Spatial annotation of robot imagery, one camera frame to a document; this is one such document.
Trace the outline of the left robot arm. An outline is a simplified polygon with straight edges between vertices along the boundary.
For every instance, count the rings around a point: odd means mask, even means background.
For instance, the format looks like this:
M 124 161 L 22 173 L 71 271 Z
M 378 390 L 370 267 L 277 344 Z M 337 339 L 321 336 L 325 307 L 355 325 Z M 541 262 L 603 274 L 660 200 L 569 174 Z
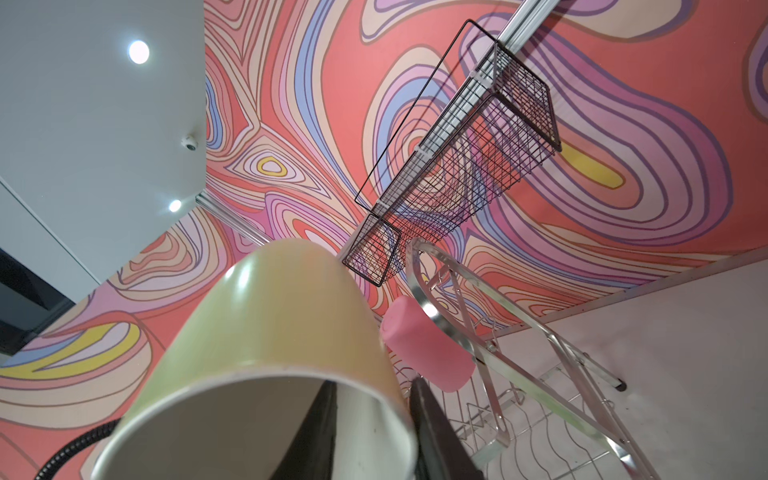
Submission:
M 119 425 L 120 421 L 121 418 L 118 418 L 97 425 L 65 444 L 56 453 L 54 453 L 42 467 L 39 468 L 34 479 L 53 479 L 60 471 L 60 469 L 80 452 L 110 437 L 115 431 L 116 427 Z

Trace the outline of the light green ceramic mug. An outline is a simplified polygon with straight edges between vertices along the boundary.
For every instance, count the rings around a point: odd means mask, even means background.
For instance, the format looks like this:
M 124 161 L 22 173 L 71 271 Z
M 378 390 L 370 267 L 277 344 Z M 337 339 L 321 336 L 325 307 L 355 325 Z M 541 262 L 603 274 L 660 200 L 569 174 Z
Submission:
M 325 381 L 332 479 L 410 479 L 418 441 L 369 305 L 323 247 L 258 248 L 207 293 L 98 457 L 96 479 L 271 479 Z

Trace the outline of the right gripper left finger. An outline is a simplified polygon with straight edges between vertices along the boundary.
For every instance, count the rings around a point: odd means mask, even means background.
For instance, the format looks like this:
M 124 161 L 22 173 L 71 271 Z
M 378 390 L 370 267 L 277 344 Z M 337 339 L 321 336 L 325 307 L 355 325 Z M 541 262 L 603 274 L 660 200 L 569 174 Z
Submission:
M 338 419 L 338 387 L 325 381 L 272 480 L 331 480 Z

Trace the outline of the pink plastic cup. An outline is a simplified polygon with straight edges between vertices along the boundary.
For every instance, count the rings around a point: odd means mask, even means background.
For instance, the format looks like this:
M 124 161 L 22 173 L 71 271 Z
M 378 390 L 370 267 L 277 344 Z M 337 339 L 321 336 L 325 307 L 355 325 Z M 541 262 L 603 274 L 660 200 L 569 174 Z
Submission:
M 472 377 L 472 356 L 444 333 L 408 296 L 394 300 L 383 316 L 380 337 L 405 363 L 444 392 L 460 390 Z

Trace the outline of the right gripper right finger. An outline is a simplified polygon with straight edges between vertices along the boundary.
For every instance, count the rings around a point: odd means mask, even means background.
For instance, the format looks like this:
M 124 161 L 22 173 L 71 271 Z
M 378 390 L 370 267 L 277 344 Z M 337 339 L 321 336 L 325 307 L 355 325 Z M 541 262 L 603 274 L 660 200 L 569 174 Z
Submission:
M 411 382 L 409 409 L 418 441 L 416 480 L 483 479 L 423 377 Z

